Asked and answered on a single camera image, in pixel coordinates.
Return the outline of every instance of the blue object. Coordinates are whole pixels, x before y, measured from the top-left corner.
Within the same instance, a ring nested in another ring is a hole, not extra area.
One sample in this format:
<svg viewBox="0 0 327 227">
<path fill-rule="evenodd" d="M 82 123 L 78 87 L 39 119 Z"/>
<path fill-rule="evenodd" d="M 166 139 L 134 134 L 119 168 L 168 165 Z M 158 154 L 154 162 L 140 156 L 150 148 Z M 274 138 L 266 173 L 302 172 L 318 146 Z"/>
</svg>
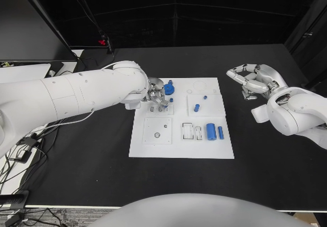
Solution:
<svg viewBox="0 0 327 227">
<path fill-rule="evenodd" d="M 206 124 L 207 140 L 216 140 L 216 127 L 213 123 Z"/>
<path fill-rule="evenodd" d="M 222 126 L 217 127 L 217 131 L 219 131 L 219 138 L 223 140 L 223 128 L 222 128 Z"/>
<path fill-rule="evenodd" d="M 200 105 L 199 105 L 199 104 L 196 104 L 196 107 L 194 107 L 194 112 L 197 112 L 197 111 L 199 111 L 199 107 L 200 107 Z"/>
<path fill-rule="evenodd" d="M 176 88 L 173 86 L 173 81 L 168 80 L 168 83 L 163 86 L 164 87 L 164 94 L 168 96 L 170 94 L 173 94 L 173 92 L 176 91 Z"/>
</svg>

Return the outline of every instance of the black wall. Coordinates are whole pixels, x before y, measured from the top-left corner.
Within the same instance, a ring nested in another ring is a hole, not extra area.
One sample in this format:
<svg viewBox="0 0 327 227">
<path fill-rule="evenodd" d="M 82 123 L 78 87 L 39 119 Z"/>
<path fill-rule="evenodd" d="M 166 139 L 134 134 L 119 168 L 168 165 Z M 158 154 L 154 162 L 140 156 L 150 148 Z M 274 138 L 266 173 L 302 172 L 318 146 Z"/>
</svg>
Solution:
<svg viewBox="0 0 327 227">
<path fill-rule="evenodd" d="M 98 46 L 76 0 L 39 0 L 69 45 Z M 114 48 L 284 43 L 314 0 L 88 0 Z"/>
</svg>

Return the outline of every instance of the white desk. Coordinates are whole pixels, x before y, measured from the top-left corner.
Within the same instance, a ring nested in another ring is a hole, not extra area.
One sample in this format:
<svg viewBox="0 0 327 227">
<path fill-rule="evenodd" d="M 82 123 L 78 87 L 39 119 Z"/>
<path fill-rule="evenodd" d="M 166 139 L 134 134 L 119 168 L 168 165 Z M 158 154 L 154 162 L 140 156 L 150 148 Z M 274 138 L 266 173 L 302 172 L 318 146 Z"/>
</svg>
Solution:
<svg viewBox="0 0 327 227">
<path fill-rule="evenodd" d="M 78 57 L 81 56 L 83 50 L 73 50 Z M 73 71 L 76 66 L 76 62 L 63 62 L 63 67 L 58 71 L 56 75 L 59 75 L 63 71 Z M 49 71 L 50 64 L 40 64 L 40 65 L 27 65 L 27 66 L 17 66 L 13 68 L 4 68 L 3 73 L 0 70 L 0 83 L 9 83 L 9 82 L 17 82 L 23 80 L 32 80 L 32 79 L 42 79 L 46 76 L 46 73 Z M 36 154 L 36 149 L 32 149 L 32 155 L 29 158 L 29 161 L 22 164 L 17 163 L 13 167 L 9 177 L 13 177 L 20 171 L 23 171 L 29 166 L 33 159 L 33 156 Z M 6 158 L 1 157 L 0 159 L 0 169 L 6 163 Z M 24 172 L 19 174 L 9 182 L 3 184 L 1 194 L 11 194 L 16 188 L 20 186 L 20 180 L 24 175 Z"/>
</svg>

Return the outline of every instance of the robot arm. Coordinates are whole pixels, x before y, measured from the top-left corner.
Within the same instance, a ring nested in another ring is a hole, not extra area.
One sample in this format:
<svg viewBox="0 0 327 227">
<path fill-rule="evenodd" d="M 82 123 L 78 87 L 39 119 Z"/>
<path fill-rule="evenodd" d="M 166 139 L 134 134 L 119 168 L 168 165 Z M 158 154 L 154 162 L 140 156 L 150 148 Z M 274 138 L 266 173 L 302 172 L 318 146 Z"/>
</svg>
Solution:
<svg viewBox="0 0 327 227">
<path fill-rule="evenodd" d="M 232 73 L 248 71 L 245 66 L 249 65 L 236 67 L 226 74 L 232 77 Z M 268 99 L 268 103 L 252 109 L 256 122 L 271 121 L 284 135 L 305 136 L 327 149 L 327 99 L 298 87 L 288 87 L 279 73 L 269 66 L 251 65 L 251 72 L 246 77 L 255 82 L 259 81 L 268 88 L 265 92 L 258 92 Z M 246 80 L 246 77 L 236 74 L 233 79 L 243 80 L 243 96 L 251 100 L 256 97 L 252 97 L 255 91 L 252 81 Z"/>
<path fill-rule="evenodd" d="M 0 157 L 20 138 L 49 122 L 118 103 L 127 109 L 140 108 L 140 102 L 148 100 L 167 105 L 163 86 L 132 61 L 117 63 L 112 70 L 0 84 Z"/>
</svg>

